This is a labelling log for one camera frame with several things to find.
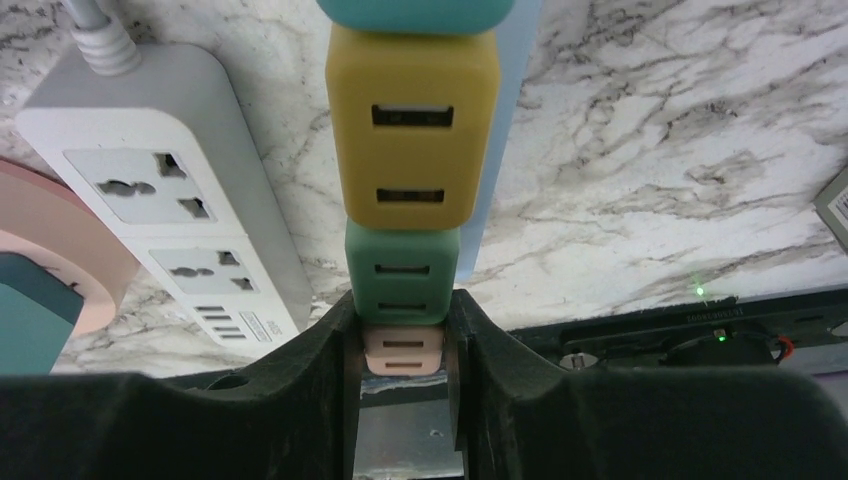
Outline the green plug adapter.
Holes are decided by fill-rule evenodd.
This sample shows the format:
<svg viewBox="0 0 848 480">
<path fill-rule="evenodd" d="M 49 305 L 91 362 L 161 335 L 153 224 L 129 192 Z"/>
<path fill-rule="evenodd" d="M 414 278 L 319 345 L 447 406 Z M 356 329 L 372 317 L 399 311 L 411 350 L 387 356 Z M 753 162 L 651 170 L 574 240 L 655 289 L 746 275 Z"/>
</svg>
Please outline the green plug adapter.
<svg viewBox="0 0 848 480">
<path fill-rule="evenodd" d="M 346 224 L 354 305 L 363 321 L 435 325 L 449 309 L 460 230 L 375 230 Z"/>
</svg>

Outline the pink plug adapter small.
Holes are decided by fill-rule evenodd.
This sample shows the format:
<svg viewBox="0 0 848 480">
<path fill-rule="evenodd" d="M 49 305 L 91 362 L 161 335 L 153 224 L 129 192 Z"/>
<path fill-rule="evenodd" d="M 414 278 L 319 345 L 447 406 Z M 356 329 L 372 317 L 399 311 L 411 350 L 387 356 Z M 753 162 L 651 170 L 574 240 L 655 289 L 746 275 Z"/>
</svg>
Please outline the pink plug adapter small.
<svg viewBox="0 0 848 480">
<path fill-rule="evenodd" d="M 442 325 L 366 326 L 362 337 L 366 364 L 374 375 L 426 376 L 441 367 Z"/>
</svg>

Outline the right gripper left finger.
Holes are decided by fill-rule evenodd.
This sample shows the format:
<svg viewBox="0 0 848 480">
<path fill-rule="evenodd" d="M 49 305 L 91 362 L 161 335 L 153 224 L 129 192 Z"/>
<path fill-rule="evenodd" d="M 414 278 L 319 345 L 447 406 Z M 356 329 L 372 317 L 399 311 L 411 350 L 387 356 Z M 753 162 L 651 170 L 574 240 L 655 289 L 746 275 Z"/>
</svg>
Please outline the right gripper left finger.
<svg viewBox="0 0 848 480">
<path fill-rule="evenodd" d="M 349 479 L 363 355 L 350 295 L 203 389 L 137 373 L 1 383 L 5 479 Z"/>
</svg>

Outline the yellow plug adapter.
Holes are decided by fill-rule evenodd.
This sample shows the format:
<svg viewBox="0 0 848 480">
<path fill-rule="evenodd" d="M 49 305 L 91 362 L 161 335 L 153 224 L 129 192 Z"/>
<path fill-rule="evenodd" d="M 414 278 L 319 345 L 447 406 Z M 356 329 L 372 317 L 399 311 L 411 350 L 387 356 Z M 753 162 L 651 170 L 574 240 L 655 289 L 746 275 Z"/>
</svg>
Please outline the yellow plug adapter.
<svg viewBox="0 0 848 480">
<path fill-rule="evenodd" d="M 325 77 L 348 216 L 372 229 L 465 223 L 500 87 L 494 31 L 386 34 L 335 24 Z"/>
</svg>

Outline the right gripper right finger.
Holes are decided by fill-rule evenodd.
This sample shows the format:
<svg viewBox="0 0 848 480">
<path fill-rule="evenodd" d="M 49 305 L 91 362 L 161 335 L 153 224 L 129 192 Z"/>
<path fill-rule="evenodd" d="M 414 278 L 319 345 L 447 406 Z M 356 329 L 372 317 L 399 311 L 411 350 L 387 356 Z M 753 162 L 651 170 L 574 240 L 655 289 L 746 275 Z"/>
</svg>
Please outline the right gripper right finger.
<svg viewBox="0 0 848 480">
<path fill-rule="evenodd" d="M 446 319 L 456 449 L 468 479 L 843 479 L 847 423 L 777 339 L 716 326 L 656 367 L 565 369 L 464 290 Z"/>
</svg>

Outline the white power strip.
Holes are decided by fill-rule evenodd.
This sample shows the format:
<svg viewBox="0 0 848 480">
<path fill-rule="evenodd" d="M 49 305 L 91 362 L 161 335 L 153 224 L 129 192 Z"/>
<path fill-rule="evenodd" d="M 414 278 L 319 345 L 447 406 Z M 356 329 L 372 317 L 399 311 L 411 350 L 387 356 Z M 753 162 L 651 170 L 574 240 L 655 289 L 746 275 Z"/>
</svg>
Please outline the white power strip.
<svg viewBox="0 0 848 480">
<path fill-rule="evenodd" d="M 266 354 L 313 290 L 228 75 L 194 45 L 138 51 L 116 76 L 68 51 L 17 130 L 207 336 Z"/>
</svg>

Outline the blue power strip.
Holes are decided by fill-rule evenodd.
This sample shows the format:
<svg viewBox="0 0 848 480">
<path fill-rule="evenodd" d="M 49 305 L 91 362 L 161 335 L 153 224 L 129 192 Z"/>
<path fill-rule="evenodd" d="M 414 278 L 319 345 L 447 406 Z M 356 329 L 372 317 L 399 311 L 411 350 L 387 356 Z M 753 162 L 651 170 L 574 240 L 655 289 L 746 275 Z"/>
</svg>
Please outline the blue power strip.
<svg viewBox="0 0 848 480">
<path fill-rule="evenodd" d="M 518 0 L 505 20 L 495 28 L 501 84 L 475 208 L 470 219 L 460 229 L 461 246 L 455 274 L 457 282 L 471 278 L 481 250 L 513 115 L 536 41 L 542 5 L 542 0 Z"/>
</svg>

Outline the pink round power socket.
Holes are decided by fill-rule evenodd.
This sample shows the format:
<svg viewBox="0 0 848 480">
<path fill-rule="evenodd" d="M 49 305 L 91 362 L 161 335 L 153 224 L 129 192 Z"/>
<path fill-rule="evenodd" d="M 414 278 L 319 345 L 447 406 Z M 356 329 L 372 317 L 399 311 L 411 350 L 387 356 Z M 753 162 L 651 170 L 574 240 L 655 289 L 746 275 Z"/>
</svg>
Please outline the pink round power socket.
<svg viewBox="0 0 848 480">
<path fill-rule="evenodd" d="M 116 317 L 137 259 L 64 185 L 1 160 L 1 250 L 21 254 L 83 298 L 73 337 Z"/>
</svg>

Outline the black mounting rail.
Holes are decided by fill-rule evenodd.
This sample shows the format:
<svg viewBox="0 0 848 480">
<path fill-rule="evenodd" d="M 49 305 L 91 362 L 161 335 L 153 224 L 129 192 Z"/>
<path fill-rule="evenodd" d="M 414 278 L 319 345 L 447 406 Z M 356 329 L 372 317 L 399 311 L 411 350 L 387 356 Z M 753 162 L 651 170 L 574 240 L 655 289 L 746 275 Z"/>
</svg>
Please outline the black mounting rail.
<svg viewBox="0 0 848 480">
<path fill-rule="evenodd" d="M 364 355 L 362 332 L 366 324 L 358 319 L 363 370 L 360 393 L 370 392 L 377 384 L 387 385 L 387 394 L 372 394 L 374 405 L 419 403 L 428 396 L 418 387 L 418 377 L 439 377 L 449 400 L 446 363 L 446 319 L 435 325 L 445 330 L 440 369 L 426 376 L 378 376 L 370 372 Z M 795 347 L 815 347 L 843 343 L 847 339 L 847 292 L 845 289 L 804 293 L 752 302 L 725 299 L 702 306 L 695 304 L 657 308 L 614 315 L 505 331 L 534 352 L 565 369 L 605 367 L 656 367 L 662 359 L 662 343 L 683 338 L 709 327 L 725 326 L 753 333 L 768 333 L 777 339 L 772 351 L 784 362 Z M 203 389 L 218 378 L 237 372 L 198 374 L 167 379 L 179 389 Z"/>
</svg>

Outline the small white red box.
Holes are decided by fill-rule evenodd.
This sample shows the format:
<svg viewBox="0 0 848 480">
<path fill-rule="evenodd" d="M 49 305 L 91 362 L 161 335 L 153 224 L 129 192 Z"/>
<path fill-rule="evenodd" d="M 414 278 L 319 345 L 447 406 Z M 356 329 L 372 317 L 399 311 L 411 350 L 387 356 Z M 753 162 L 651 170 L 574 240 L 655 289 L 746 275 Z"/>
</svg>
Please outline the small white red box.
<svg viewBox="0 0 848 480">
<path fill-rule="evenodd" d="M 847 253 L 847 168 L 825 186 L 813 201 L 816 214 Z"/>
</svg>

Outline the teal plug adapter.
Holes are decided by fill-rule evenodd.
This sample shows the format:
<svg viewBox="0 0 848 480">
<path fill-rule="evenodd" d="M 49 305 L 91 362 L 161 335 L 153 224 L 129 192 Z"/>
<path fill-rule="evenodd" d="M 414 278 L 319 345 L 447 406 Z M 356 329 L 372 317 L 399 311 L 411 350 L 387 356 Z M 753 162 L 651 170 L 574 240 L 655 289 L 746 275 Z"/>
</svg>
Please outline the teal plug adapter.
<svg viewBox="0 0 848 480">
<path fill-rule="evenodd" d="M 1 374 L 49 373 L 84 305 L 71 287 L 29 258 L 1 254 Z"/>
<path fill-rule="evenodd" d="M 473 35 L 510 13 L 513 0 L 319 0 L 333 22 L 380 33 Z"/>
</svg>

